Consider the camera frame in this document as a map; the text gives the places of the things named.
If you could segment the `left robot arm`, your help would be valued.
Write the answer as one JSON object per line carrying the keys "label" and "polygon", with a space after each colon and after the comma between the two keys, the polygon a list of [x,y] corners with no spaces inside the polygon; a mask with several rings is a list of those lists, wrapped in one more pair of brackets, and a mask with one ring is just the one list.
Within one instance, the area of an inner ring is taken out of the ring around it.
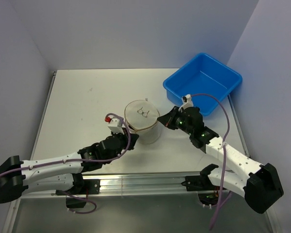
{"label": "left robot arm", "polygon": [[101,142],[53,159],[22,161],[11,156],[0,165],[0,204],[46,190],[79,194],[85,187],[83,173],[119,159],[134,149],[138,138],[134,133],[111,133]]}

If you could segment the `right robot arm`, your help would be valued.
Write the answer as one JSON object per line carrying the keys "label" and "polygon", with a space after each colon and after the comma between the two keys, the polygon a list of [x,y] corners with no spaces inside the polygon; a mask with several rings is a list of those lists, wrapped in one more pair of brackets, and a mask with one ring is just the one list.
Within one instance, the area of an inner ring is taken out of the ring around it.
{"label": "right robot arm", "polygon": [[171,130],[182,130],[189,135],[194,147],[224,162],[227,171],[210,164],[197,176],[186,176],[181,183],[187,191],[213,190],[220,185],[242,196],[257,213],[262,214],[283,195],[276,168],[252,160],[223,141],[216,132],[205,126],[198,107],[185,110],[175,106],[169,113],[158,117],[158,122]]}

